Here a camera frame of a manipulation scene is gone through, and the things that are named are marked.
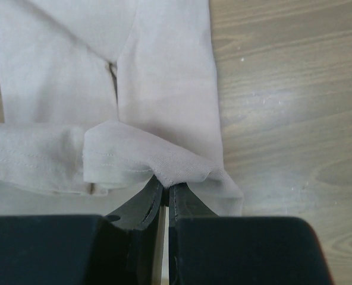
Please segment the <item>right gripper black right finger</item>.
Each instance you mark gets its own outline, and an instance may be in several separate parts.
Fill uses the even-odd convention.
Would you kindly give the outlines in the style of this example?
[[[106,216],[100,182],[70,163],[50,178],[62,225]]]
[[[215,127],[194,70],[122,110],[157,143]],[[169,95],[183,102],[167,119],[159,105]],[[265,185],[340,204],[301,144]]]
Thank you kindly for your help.
[[[220,217],[169,189],[171,284],[332,284],[319,239],[297,217]]]

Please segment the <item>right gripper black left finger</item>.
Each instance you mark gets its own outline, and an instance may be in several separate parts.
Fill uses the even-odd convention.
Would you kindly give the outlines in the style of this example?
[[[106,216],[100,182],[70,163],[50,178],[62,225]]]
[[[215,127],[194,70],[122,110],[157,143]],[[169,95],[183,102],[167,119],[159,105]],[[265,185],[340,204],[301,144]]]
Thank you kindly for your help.
[[[160,284],[163,186],[105,215],[0,216],[0,284]]]

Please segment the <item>beige t shirt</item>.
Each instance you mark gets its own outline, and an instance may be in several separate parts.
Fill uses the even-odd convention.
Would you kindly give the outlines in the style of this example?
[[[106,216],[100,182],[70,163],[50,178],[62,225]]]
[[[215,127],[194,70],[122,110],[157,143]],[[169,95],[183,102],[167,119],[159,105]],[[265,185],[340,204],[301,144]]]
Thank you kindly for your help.
[[[208,1],[0,1],[0,89],[0,215],[106,214],[150,178],[240,215]]]

